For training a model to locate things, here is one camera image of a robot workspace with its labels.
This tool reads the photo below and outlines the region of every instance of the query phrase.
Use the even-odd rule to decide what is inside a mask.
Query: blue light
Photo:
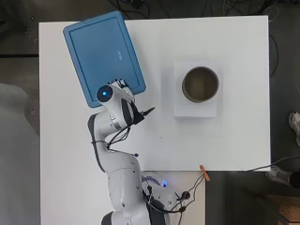
[[[165,187],[167,186],[167,181],[163,180],[163,181],[161,182],[161,185],[165,188]]]

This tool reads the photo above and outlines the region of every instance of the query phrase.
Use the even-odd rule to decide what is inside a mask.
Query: cable
[[[174,192],[174,193],[175,193],[175,195],[177,196],[177,198],[180,199],[179,195],[178,195],[176,192]],[[182,214],[183,214],[183,213],[180,213],[180,218],[179,218],[179,220],[178,220],[178,225],[180,225],[180,223],[181,223]]]
[[[120,135],[120,133],[122,133],[124,130],[126,130],[127,128],[131,127],[132,124],[127,125],[126,127],[124,127],[123,129],[121,129],[119,132],[117,132],[112,138],[111,140],[108,142],[107,144],[107,148],[110,149],[111,145],[114,143],[118,143],[119,141],[117,140],[116,142],[114,142],[114,140]]]
[[[112,2],[112,0],[110,0],[110,3],[111,3],[115,8],[117,8],[118,10],[120,10],[121,12],[123,12],[123,14],[126,15],[130,20],[131,20],[132,18],[128,15],[128,13],[136,13],[136,14],[139,14],[139,15],[143,16],[145,19],[147,19],[146,16],[143,15],[143,14],[142,14],[141,12],[139,12],[139,11],[122,9],[121,6],[120,6],[120,2],[119,2],[119,1],[121,1],[121,0],[116,0],[117,6]]]
[[[241,3],[246,3],[248,2],[249,0],[244,0],[244,1],[241,1],[241,2],[238,2],[237,4],[241,4]]]
[[[227,16],[236,6],[236,4],[238,4],[238,0],[235,1],[235,3],[233,4],[233,6],[231,7],[231,9],[229,9],[226,13],[225,16]]]
[[[197,190],[197,187],[200,185],[200,183],[203,181],[203,179],[204,179],[204,175],[202,176],[202,179],[201,179],[201,181],[199,182],[199,184],[195,187],[195,189],[194,189],[194,193],[193,193],[193,200],[192,201],[190,201],[187,205],[186,205],[186,208],[188,208],[188,206],[190,205],[190,204],[192,204],[192,203],[194,203],[195,201],[196,201],[196,190]]]
[[[143,2],[144,5],[146,5],[147,9],[148,9],[148,16],[147,16],[147,19],[150,19],[150,7],[149,5],[144,1]]]
[[[130,20],[131,20],[131,17],[129,17],[129,15],[123,10],[121,9],[119,6],[116,6],[112,0],[110,0],[110,3],[112,4],[113,7],[115,7],[116,9],[120,10],[121,12],[123,12],[124,15],[126,15]]]
[[[250,14],[251,7],[252,7],[252,0],[250,0],[249,5],[247,6],[247,15]]]
[[[167,18],[170,18],[169,12],[167,11],[167,9],[161,4],[160,0],[156,0],[157,4],[159,5],[159,7],[161,8],[161,10],[166,14]]]
[[[244,13],[241,10],[239,10],[237,7],[233,7],[233,9],[244,16]]]
[[[268,17],[270,17],[272,15],[272,11],[271,11],[271,8],[275,8],[277,10],[277,14],[272,18],[272,19],[269,19],[269,22],[273,22],[275,20],[275,18],[278,16],[279,14],[279,8],[276,7],[276,6],[271,6],[271,7],[268,7],[265,9],[264,11],[264,15],[268,15]]]
[[[207,8],[207,1],[208,1],[208,0],[205,1],[204,10],[203,10],[203,12],[202,12],[202,16],[201,16],[201,17],[204,16],[204,12],[206,11],[206,8]]]
[[[280,160],[277,160],[277,161],[271,163],[270,165],[258,167],[258,168],[251,169],[251,170],[247,170],[247,171],[244,171],[244,172],[253,172],[253,171],[260,170],[260,169],[268,168],[268,167],[271,167],[271,166],[274,166],[274,165],[278,164],[278,163],[281,162],[281,161],[290,160],[290,159],[295,159],[295,158],[300,158],[300,156],[295,156],[295,157],[283,157],[283,158],[281,158]]]
[[[276,70],[278,69],[278,64],[279,64],[279,51],[278,51],[278,44],[276,42],[276,40],[273,38],[273,36],[269,35],[269,37],[271,39],[273,39],[274,41],[274,44],[275,44],[275,47],[276,47],[276,53],[277,53],[277,60],[276,60],[276,63],[275,63],[275,68],[273,70],[273,72],[271,73],[270,77],[273,77],[273,75],[275,74]]]
[[[202,177],[204,177],[203,174],[202,174],[201,176],[198,177],[198,179],[196,180],[194,186],[191,187],[191,188],[187,191],[187,193],[190,192],[192,189],[194,189],[194,188],[196,187],[198,181],[199,181]],[[180,204],[181,202],[177,203],[177,204],[171,209],[171,211],[172,211],[174,208],[176,208],[176,207],[178,206],[178,204]]]
[[[211,14],[211,17],[214,17],[212,0],[209,0],[209,7],[210,7],[210,14]]]

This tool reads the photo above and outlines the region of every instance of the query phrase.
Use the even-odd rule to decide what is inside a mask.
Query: blue tray
[[[139,62],[120,12],[67,26],[64,35],[89,107],[100,106],[98,89],[115,79],[123,79],[134,95],[145,90]]]

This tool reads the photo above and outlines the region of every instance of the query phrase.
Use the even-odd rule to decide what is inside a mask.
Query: tabletop
[[[75,151],[89,147],[86,121],[98,109],[87,106],[72,65],[62,35],[69,24],[40,26],[41,132],[47,130],[44,142]],[[208,171],[243,171],[270,163],[266,16],[126,25],[146,83],[136,105],[140,111],[156,109],[114,148],[138,153],[146,171],[198,171],[200,164]],[[173,116],[173,67],[180,60],[217,66],[222,85],[216,118]]]
[[[99,224],[113,210],[107,176],[96,164],[88,108],[64,40],[73,22],[39,25],[41,222]],[[116,148],[138,153],[142,170],[163,172],[170,187],[190,188],[200,172],[245,170],[270,162],[267,17],[126,21],[146,91],[155,106]],[[173,64],[213,61],[223,77],[217,118],[173,117]],[[182,224],[204,224],[205,183]]]
[[[96,163],[87,129],[89,116],[98,109],[88,108],[84,96],[79,94],[81,87],[63,37],[63,29],[69,24],[71,22],[39,24],[42,225],[96,225],[113,210],[107,175]],[[169,187],[184,191],[190,189],[202,173],[159,174]],[[181,224],[205,223],[204,182],[199,185],[196,197]],[[178,219],[179,215],[172,215],[172,224],[177,224]]]

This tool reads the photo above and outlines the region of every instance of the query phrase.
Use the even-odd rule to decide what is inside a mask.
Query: black cable
[[[124,127],[123,129],[121,129],[119,132],[117,132],[112,138],[111,138],[111,140],[108,142],[108,144],[107,144],[107,148],[108,149],[110,149],[110,147],[111,147],[111,145],[112,144],[114,144],[114,143],[117,143],[117,141],[116,142],[113,142],[124,130],[126,130],[127,128],[129,128],[129,127],[131,127],[132,126],[132,124],[130,124],[130,125],[127,125],[126,127]]]
[[[143,4],[147,7],[148,9],[148,16],[147,16],[147,19],[150,19],[150,7],[149,5],[146,3],[146,2],[143,2]]]
[[[244,15],[244,13],[241,11],[241,10],[239,10],[237,7],[233,7],[233,9],[235,10],[235,11],[237,11],[238,13],[240,13],[241,15]]]
[[[174,192],[174,193],[177,196],[177,198],[180,199],[179,195],[176,192]],[[182,213],[180,213],[180,218],[179,218],[179,221],[178,221],[178,225],[180,225],[181,219],[182,219]]]
[[[277,160],[277,161],[271,163],[270,165],[258,167],[258,168],[251,169],[251,170],[247,170],[247,171],[244,171],[244,172],[253,172],[253,171],[260,170],[260,169],[268,168],[268,167],[271,167],[271,166],[274,166],[274,165],[278,164],[278,163],[281,162],[281,161],[290,160],[290,159],[295,159],[295,158],[300,158],[300,156],[295,156],[295,157],[283,157],[283,158],[281,158],[281,159],[279,159],[279,160]]]
[[[273,39],[274,41],[274,44],[275,44],[275,47],[276,47],[276,53],[277,53],[277,60],[276,60],[276,63],[275,63],[275,68],[273,70],[273,72],[271,73],[270,77],[273,77],[273,75],[275,74],[276,70],[278,69],[278,63],[279,63],[279,51],[278,51],[278,44],[276,42],[276,40],[273,38],[273,36],[269,35],[269,37],[271,39]]]
[[[225,16],[227,16],[236,6],[236,4],[238,4],[238,0],[236,0],[233,4],[233,6],[231,7],[231,9],[229,9],[226,13],[225,13]]]
[[[122,10],[123,12],[137,13],[137,14],[140,14],[141,16],[143,16],[145,19],[147,19],[147,18],[145,17],[145,15],[143,15],[143,14],[142,14],[141,12],[139,12],[139,11],[135,11],[135,10],[124,10],[124,9],[122,9],[121,6],[120,6],[119,1],[120,1],[120,0],[116,0],[116,4],[117,4],[117,6],[119,7],[119,9]]]
[[[121,8],[118,7],[118,6],[116,6],[116,5],[112,2],[112,0],[110,0],[110,3],[111,3],[111,5],[112,5],[113,7],[115,7],[115,8],[118,9],[118,10],[120,10],[124,15],[126,15],[126,16],[131,20],[131,17],[129,17],[129,15],[128,15],[123,9],[121,9]]]
[[[161,10],[166,14],[167,18],[170,18],[169,12],[167,11],[167,9],[161,4],[160,0],[156,0],[157,4],[159,5],[159,7],[161,8]]]
[[[190,204],[192,204],[192,203],[194,203],[195,201],[196,201],[196,190],[197,190],[197,187],[200,185],[200,183],[203,181],[203,179],[204,179],[204,175],[202,176],[202,179],[201,179],[201,181],[198,183],[198,185],[195,187],[195,189],[194,189],[194,193],[193,193],[193,200],[192,201],[190,201],[187,205],[186,205],[186,208],[188,208],[188,206],[190,205]]]
[[[110,3],[111,3],[116,9],[120,10],[120,11],[121,11],[125,16],[127,16],[130,20],[131,20],[132,18],[128,15],[128,13],[136,13],[136,14],[139,14],[139,15],[143,16],[145,19],[147,19],[147,18],[145,17],[145,15],[143,15],[143,14],[142,14],[141,12],[139,12],[139,11],[122,9],[121,6],[120,6],[120,2],[119,2],[119,1],[121,1],[121,0],[116,0],[116,4],[117,4],[117,5],[115,5],[115,4],[112,2],[112,0],[110,0]]]
[[[205,1],[204,10],[203,10],[203,12],[202,12],[202,16],[201,16],[201,17],[204,16],[204,12],[206,11],[206,8],[207,8],[207,1],[208,1],[208,0]]]
[[[209,7],[210,7],[210,14],[211,14],[211,17],[214,16],[214,12],[213,12],[213,4],[212,4],[212,0],[209,0]]]
[[[244,1],[241,1],[241,2],[238,2],[237,4],[241,4],[241,3],[246,3],[248,2],[249,0],[244,0]]]
[[[247,6],[247,15],[250,14],[251,7],[252,7],[252,0],[250,0],[249,5]]]
[[[178,221],[178,225],[180,225],[181,219],[182,219],[182,213],[180,213],[180,218],[179,218],[179,221]]]
[[[199,181],[202,177],[204,177],[203,174],[202,174],[201,176],[198,177],[198,179],[197,179],[196,182],[194,183],[194,186],[191,187],[191,188],[186,192],[186,194],[188,194],[188,192],[190,192],[192,189],[194,189],[194,188],[196,187],[198,181]],[[181,198],[181,202],[182,202],[185,198],[186,198],[186,195],[183,196],[183,197]],[[180,204],[181,202],[177,203],[177,204],[171,209],[171,211],[172,211],[174,208],[176,208],[176,207],[178,206],[178,204]]]
[[[38,58],[38,54],[0,54],[0,58]]]

